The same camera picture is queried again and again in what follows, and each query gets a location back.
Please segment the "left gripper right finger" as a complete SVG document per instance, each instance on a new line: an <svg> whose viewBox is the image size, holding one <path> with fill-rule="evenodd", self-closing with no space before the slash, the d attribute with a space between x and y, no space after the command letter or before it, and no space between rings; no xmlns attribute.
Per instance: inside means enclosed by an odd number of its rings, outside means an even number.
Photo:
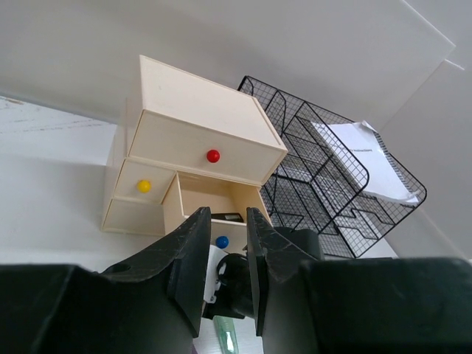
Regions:
<svg viewBox="0 0 472 354"><path fill-rule="evenodd" d="M469 353L471 264L317 260L247 211L256 333L265 353Z"/></svg>

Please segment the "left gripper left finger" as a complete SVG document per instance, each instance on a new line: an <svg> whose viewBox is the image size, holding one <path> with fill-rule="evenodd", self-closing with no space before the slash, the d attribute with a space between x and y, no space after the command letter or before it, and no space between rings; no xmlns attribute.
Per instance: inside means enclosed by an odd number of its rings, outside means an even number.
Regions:
<svg viewBox="0 0 472 354"><path fill-rule="evenodd" d="M1 267L3 353L189 353L199 334L211 237L201 207L105 271Z"/></svg>

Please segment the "green highlighter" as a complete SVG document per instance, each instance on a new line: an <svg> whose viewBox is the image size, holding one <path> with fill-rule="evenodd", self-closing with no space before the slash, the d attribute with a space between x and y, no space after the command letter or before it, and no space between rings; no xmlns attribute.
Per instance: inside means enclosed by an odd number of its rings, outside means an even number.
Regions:
<svg viewBox="0 0 472 354"><path fill-rule="evenodd" d="M213 324L221 352L223 354L238 354L239 347L233 319L225 316L215 316Z"/></svg>

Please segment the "purple black highlighter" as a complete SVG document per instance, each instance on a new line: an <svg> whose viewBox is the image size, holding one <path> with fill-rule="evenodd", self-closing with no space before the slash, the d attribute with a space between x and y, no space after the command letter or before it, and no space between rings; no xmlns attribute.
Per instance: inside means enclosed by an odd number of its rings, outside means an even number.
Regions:
<svg viewBox="0 0 472 354"><path fill-rule="evenodd" d="M242 215L238 212L234 213L212 213L212 219L220 220L220 221L230 221L236 223L243 223L244 219Z"/></svg>

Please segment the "small drawer yellow knob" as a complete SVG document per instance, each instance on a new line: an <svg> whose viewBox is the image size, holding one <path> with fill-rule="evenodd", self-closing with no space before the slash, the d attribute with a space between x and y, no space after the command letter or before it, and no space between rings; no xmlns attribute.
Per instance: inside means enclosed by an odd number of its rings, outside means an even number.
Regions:
<svg viewBox="0 0 472 354"><path fill-rule="evenodd" d="M160 204L176 172L126 159L120 168L114 197Z"/></svg>

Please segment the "drawer red knob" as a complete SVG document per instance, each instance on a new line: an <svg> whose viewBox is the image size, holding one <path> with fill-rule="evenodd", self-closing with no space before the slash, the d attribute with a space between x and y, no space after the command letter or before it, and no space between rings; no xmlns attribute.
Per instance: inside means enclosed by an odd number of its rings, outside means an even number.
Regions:
<svg viewBox="0 0 472 354"><path fill-rule="evenodd" d="M263 185L287 150L143 111L129 143L129 156L177 170Z"/></svg>

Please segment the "white instruction booklet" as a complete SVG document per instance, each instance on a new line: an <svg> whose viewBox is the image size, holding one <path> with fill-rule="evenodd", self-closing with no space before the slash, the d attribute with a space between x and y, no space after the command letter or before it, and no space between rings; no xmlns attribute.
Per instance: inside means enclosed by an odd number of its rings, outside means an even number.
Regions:
<svg viewBox="0 0 472 354"><path fill-rule="evenodd" d="M367 195L418 205L420 191L409 186L380 134L368 122L313 123L313 127Z"/></svg>

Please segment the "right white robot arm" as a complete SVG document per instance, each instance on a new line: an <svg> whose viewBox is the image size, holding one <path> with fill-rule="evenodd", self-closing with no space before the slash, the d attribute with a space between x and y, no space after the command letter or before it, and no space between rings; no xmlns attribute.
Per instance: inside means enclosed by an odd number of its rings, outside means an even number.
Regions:
<svg viewBox="0 0 472 354"><path fill-rule="evenodd" d="M277 226L285 239L317 260L325 258L318 235L309 229L293 230ZM225 316L234 319L254 318L251 276L246 253L228 253L212 246L206 274L202 317Z"/></svg>

